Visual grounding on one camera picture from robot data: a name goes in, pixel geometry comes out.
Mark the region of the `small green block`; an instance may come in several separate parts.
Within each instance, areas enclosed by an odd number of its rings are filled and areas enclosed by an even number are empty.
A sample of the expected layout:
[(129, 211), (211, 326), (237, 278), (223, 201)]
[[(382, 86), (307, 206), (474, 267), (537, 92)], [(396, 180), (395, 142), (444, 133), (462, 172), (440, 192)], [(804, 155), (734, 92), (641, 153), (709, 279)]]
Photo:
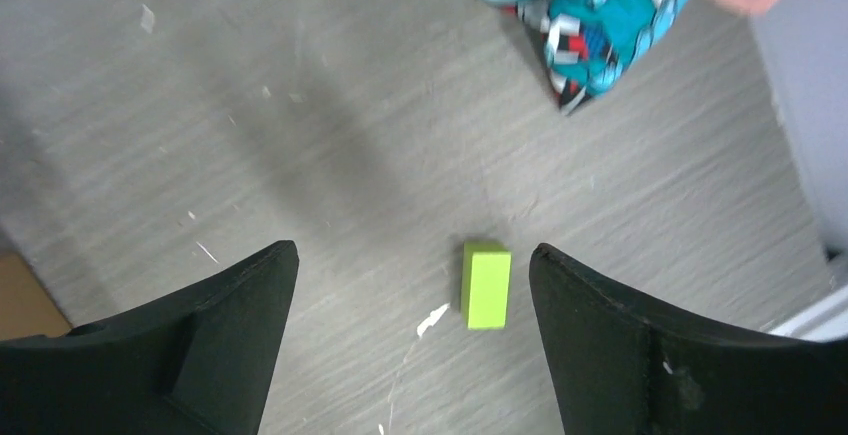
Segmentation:
[(495, 242), (463, 245), (460, 308), (469, 330), (506, 326), (512, 255)]

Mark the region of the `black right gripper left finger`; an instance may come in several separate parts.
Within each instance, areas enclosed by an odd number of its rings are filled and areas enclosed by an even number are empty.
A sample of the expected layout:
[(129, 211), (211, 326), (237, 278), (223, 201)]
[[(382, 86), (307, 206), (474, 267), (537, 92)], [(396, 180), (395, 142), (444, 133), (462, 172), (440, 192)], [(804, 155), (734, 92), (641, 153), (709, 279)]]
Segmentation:
[(5, 434), (255, 434), (298, 275), (291, 241), (60, 337), (1, 345)]

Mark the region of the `brown cardboard box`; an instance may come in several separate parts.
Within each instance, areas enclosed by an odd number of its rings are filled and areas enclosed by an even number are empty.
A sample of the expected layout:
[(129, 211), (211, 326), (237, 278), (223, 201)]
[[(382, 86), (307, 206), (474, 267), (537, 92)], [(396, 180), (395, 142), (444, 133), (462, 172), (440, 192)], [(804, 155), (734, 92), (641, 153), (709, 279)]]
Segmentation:
[(65, 315), (17, 253), (1, 253), (1, 340), (58, 337), (72, 329)]

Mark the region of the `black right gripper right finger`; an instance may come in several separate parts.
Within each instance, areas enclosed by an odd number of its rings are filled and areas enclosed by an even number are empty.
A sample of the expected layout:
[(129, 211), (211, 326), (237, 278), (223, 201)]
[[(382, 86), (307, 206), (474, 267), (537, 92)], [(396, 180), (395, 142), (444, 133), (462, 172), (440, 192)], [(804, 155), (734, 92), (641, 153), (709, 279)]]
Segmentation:
[(538, 246), (529, 285), (568, 434), (843, 434), (847, 343), (709, 319)]

